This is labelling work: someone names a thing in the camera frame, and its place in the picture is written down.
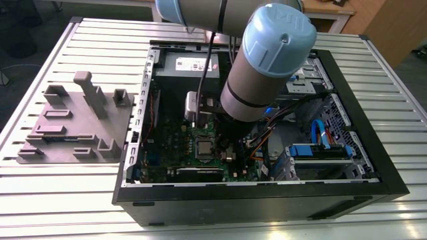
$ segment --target power supply label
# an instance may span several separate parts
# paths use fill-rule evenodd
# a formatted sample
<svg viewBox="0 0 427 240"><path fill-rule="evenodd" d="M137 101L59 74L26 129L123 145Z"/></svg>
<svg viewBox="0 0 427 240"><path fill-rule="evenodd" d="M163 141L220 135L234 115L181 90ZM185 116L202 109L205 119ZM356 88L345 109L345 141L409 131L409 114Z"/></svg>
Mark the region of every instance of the power supply label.
<svg viewBox="0 0 427 240"><path fill-rule="evenodd" d="M205 58L178 57L175 58L175 71L202 71L205 67ZM208 62L206 70L212 71L212 60Z"/></svg>

